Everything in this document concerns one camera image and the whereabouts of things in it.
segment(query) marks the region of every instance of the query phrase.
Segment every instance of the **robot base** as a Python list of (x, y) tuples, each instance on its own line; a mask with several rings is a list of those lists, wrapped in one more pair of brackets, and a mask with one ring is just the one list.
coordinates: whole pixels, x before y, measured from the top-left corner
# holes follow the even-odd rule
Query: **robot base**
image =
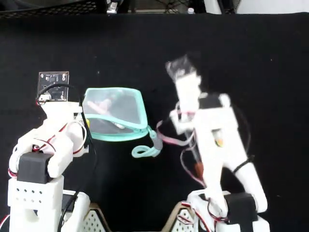
[[(164, 228), (161, 232), (203, 232), (198, 224), (195, 224), (195, 214), (189, 208), (179, 202), (171, 212)], [(257, 232), (269, 231), (269, 223), (261, 217), (253, 222), (253, 230)], [(218, 223), (217, 232), (240, 232), (238, 224), (228, 225)], [(84, 219), (83, 225), (79, 232), (112, 232), (109, 228), (104, 215), (96, 204), (91, 204), (89, 212)]]

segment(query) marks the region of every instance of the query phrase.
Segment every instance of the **perforated white panel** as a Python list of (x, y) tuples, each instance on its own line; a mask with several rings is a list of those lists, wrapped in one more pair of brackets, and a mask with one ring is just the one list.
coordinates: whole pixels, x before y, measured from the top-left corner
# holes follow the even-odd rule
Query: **perforated white panel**
[[(191, 217), (189, 211), (187, 209), (182, 209), (178, 215), (183, 216), (189, 221), (193, 222), (193, 218)], [(194, 232), (193, 225), (186, 225), (182, 220), (178, 220), (176, 218), (175, 224), (171, 230), (171, 232)]]
[(95, 210), (89, 211), (80, 232), (106, 232)]
[(61, 202), (63, 177), (47, 184), (9, 180), (8, 205), (22, 205), (26, 209), (53, 209)]

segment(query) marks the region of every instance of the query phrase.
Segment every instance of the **mesh panel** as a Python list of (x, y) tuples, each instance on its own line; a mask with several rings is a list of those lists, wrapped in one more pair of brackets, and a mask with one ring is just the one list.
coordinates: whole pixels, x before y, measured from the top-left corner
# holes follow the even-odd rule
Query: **mesh panel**
[(97, 12), (98, 8), (95, 0), (84, 0), (48, 8), (0, 12), (0, 19), (23, 18), (41, 15), (84, 15)]

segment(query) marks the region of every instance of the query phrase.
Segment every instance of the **black wire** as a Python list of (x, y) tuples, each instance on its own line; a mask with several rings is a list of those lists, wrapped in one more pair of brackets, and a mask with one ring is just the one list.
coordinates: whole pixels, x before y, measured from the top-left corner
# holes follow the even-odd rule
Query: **black wire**
[[(42, 94), (44, 94), (46, 91), (48, 91), (48, 90), (50, 90), (50, 89), (52, 89), (52, 88), (55, 88), (55, 87), (67, 87), (67, 88), (74, 88), (75, 90), (77, 90), (76, 87), (70, 86), (69, 84), (54, 84), (54, 85), (50, 85), (50, 86), (44, 88), (42, 91), (39, 92), (39, 94), (38, 94), (38, 96), (37, 96), (37, 98), (36, 98), (36, 102), (38, 101), (39, 97), (40, 97)], [(65, 216), (66, 212), (68, 211), (69, 206), (73, 203), (73, 201), (76, 200), (78, 193), (79, 193), (83, 188), (85, 188), (85, 187), (89, 184), (90, 180), (92, 179), (93, 175), (95, 174), (95, 170), (96, 170), (96, 167), (97, 167), (97, 164), (98, 164), (98, 155), (97, 155), (97, 151), (96, 151), (95, 146), (94, 146), (94, 144), (93, 144), (93, 139), (92, 139), (92, 136), (91, 136), (91, 132), (90, 132), (90, 129), (89, 129), (89, 127), (88, 127), (87, 120), (86, 120), (86, 117), (85, 117), (85, 114), (84, 114), (84, 109), (83, 109), (83, 97), (82, 97), (82, 95), (79, 95), (79, 105), (80, 105), (81, 108), (82, 108), (82, 113), (81, 113), (82, 119), (83, 119), (83, 122), (84, 122), (84, 126), (85, 126), (85, 128), (86, 128), (86, 131), (87, 131), (87, 136), (88, 136), (89, 142), (90, 142), (90, 144), (91, 144), (91, 146), (92, 146), (92, 149), (93, 149), (93, 153), (94, 153), (94, 156), (95, 156), (94, 159), (95, 159), (95, 160), (94, 160), (94, 165), (93, 165), (91, 174), (88, 176), (88, 178), (85, 180), (85, 182), (82, 183), (82, 184), (77, 188), (77, 190), (75, 191), (74, 195), (72, 195), (72, 196), (70, 197), (70, 199), (68, 200), (68, 202), (67, 202), (67, 204), (66, 204), (64, 210), (62, 211), (62, 214), (61, 214), (61, 217), (60, 217), (60, 220), (59, 220), (59, 224), (58, 224), (58, 230), (57, 230), (57, 232), (61, 232), (61, 227), (62, 227), (62, 224), (63, 224), (63, 219), (64, 219), (64, 216)]]
[(219, 7), (220, 7), (220, 11), (221, 11), (221, 14), (225, 14), (225, 10), (224, 10), (224, 6), (223, 6), (223, 3), (222, 3), (222, 0), (218, 0), (218, 4), (219, 4)]
[(254, 155), (250, 155), (246, 161), (244, 161), (243, 163), (241, 163), (240, 165), (238, 165), (235, 170), (233, 171), (233, 174), (235, 174), (236, 172), (239, 171), (239, 169), (241, 169), (243, 166), (245, 166), (248, 163), (252, 163), (254, 159)]

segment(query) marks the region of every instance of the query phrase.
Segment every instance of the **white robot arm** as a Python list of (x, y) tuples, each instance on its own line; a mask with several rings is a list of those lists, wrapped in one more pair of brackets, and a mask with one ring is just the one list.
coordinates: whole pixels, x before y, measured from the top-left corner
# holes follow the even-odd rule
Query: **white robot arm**
[[(253, 218), (248, 218), (252, 225), (248, 231), (269, 231), (269, 224), (256, 215), (266, 211), (267, 200), (254, 165), (248, 162), (229, 97), (226, 94), (201, 93), (200, 76), (195, 69), (188, 68), (188, 61), (180, 62), (169, 63), (167, 66), (175, 81), (181, 114), (179, 119), (179, 110), (174, 110), (170, 117), (178, 134), (194, 131), (204, 168), (203, 180), (207, 185), (202, 191), (192, 192), (188, 202), (200, 212), (210, 229), (217, 232), (244, 231), (241, 223), (235, 223), (237, 219), (232, 218), (240, 211), (235, 204), (251, 204), (255, 212), (252, 212)], [(188, 113), (194, 114), (194, 117), (188, 117)], [(222, 191), (220, 181), (223, 167), (236, 175), (247, 194), (236, 195)]]
[[(10, 232), (58, 231), (63, 207), (75, 194), (63, 189), (62, 174), (73, 157), (88, 153), (87, 130), (75, 116), (82, 112), (78, 102), (46, 101), (41, 107), (47, 119), (18, 139), (9, 161)], [(89, 205), (89, 197), (79, 192), (61, 231), (78, 232)]]

